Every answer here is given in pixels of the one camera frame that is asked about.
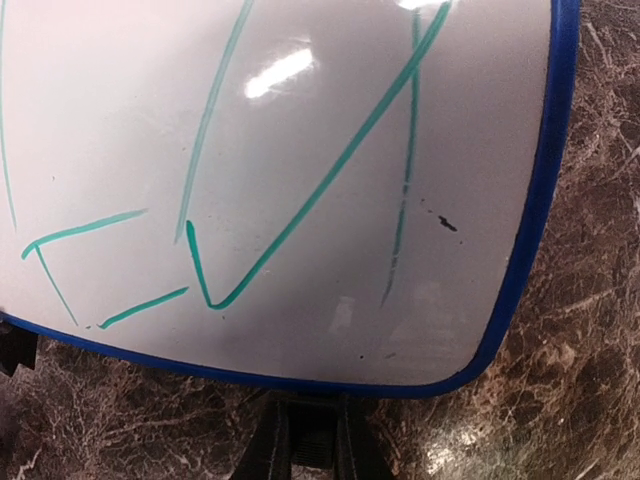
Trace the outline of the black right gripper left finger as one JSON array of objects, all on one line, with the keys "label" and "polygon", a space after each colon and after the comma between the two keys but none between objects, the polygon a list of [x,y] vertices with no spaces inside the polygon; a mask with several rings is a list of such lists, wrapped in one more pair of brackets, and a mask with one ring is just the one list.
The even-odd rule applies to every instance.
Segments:
[{"label": "black right gripper left finger", "polygon": [[235,469],[236,479],[291,479],[289,405],[285,397],[274,397],[267,401],[257,428]]}]

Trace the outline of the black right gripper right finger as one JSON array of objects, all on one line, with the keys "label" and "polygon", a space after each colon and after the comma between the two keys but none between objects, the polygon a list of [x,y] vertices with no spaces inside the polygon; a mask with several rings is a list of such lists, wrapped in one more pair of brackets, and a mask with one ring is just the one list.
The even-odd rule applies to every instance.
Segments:
[{"label": "black right gripper right finger", "polygon": [[338,409],[334,478],[341,480],[394,479],[361,405],[347,396],[340,399]]}]

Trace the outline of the blue framed whiteboard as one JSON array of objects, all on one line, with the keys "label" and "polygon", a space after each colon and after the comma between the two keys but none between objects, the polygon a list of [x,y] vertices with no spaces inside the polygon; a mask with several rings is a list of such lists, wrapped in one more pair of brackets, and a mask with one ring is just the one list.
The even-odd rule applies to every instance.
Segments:
[{"label": "blue framed whiteboard", "polygon": [[494,360],[549,215],[576,1],[5,1],[1,319],[376,397]]}]

